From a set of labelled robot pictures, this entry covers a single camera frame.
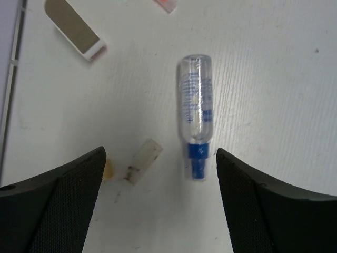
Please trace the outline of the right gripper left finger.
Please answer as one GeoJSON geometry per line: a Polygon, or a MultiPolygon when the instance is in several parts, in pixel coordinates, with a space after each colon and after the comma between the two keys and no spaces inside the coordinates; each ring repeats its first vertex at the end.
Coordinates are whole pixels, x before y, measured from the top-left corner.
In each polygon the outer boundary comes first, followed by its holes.
{"type": "Polygon", "coordinates": [[[98,147],[1,187],[1,252],[82,252],[105,164],[98,147]]]}

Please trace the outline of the clear blue spray bottle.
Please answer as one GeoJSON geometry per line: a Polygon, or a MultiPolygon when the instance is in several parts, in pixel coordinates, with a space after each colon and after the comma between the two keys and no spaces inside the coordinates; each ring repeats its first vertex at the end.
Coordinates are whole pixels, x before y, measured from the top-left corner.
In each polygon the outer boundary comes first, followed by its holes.
{"type": "Polygon", "coordinates": [[[192,54],[177,66],[179,127],[185,144],[185,161],[192,180],[206,179],[210,141],[213,136],[212,60],[205,54],[192,54]]]}

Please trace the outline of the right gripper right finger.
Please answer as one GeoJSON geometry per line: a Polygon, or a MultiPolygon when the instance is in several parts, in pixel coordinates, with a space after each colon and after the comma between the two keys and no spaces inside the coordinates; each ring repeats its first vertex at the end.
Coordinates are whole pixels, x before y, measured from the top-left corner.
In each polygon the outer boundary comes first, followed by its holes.
{"type": "Polygon", "coordinates": [[[217,175],[234,252],[336,252],[336,197],[305,190],[219,148],[217,175]]]}

